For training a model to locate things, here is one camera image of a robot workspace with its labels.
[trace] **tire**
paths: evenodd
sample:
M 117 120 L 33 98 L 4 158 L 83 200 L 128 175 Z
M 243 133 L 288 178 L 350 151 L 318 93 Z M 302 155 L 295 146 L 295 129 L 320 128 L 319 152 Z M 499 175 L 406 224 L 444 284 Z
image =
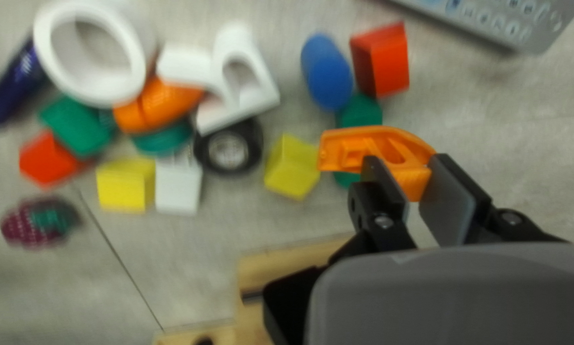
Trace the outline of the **tire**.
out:
M 204 137 L 197 134 L 193 153 L 204 168 L 238 175 L 259 164 L 263 146 L 261 126 L 256 119 L 247 119 Z

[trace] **white plastic object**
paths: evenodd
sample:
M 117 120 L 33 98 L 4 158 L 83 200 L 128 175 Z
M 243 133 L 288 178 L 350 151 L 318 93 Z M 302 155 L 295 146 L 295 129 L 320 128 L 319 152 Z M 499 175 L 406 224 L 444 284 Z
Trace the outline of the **white plastic object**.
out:
M 244 65 L 238 75 L 234 63 Z M 203 85 L 211 93 L 199 105 L 196 127 L 203 136 L 279 105 L 280 94 L 251 31 L 230 24 L 217 34 L 212 55 L 207 51 L 167 46 L 157 62 L 166 83 Z
M 161 213 L 197 214 L 203 173 L 190 148 L 191 145 L 183 153 L 156 160 L 155 207 Z
M 99 65 L 76 32 L 76 23 L 100 27 L 121 45 L 127 68 Z M 46 73 L 64 93 L 89 106 L 112 108 L 138 97 L 157 39 L 147 22 L 123 1 L 65 0 L 42 7 L 34 45 Z

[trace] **wooden plank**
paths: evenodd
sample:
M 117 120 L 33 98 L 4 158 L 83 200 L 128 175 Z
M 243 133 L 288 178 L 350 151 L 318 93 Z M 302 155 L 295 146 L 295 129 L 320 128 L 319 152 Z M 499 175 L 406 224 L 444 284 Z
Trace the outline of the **wooden plank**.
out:
M 350 238 L 341 236 L 322 243 L 266 250 L 243 257 L 238 263 L 240 296 L 260 292 L 268 282 L 293 272 L 326 264 L 329 256 Z M 264 327 L 262 303 L 243 303 L 240 298 L 236 303 L 233 324 L 161 334 L 154 345 L 203 345 L 207 339 L 212 345 L 272 345 Z
M 264 286 L 278 278 L 301 271 L 310 266 L 322 266 L 336 250 L 352 237 L 341 236 L 327 242 L 266 250 L 247 255 L 238 264 L 240 295 L 260 292 Z

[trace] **white ring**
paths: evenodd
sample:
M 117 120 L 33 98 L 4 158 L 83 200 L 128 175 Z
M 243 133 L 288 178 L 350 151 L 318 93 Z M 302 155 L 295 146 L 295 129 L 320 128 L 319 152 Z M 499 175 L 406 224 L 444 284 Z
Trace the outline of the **white ring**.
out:
M 76 22 L 100 27 L 121 45 L 126 69 L 98 65 L 76 32 Z M 34 23 L 34 46 L 46 73 L 64 93 L 95 107 L 138 97 L 157 41 L 150 27 L 114 2 L 58 1 L 43 7 Z

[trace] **yellow block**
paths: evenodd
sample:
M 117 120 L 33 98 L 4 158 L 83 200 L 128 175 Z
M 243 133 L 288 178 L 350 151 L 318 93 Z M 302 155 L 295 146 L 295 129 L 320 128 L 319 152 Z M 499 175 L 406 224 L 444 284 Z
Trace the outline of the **yellow block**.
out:
M 108 162 L 96 170 L 97 194 L 102 208 L 144 213 L 155 198 L 155 161 L 127 158 Z
M 301 201 L 319 182 L 319 149 L 284 133 L 270 151 L 265 164 L 265 187 L 272 192 Z

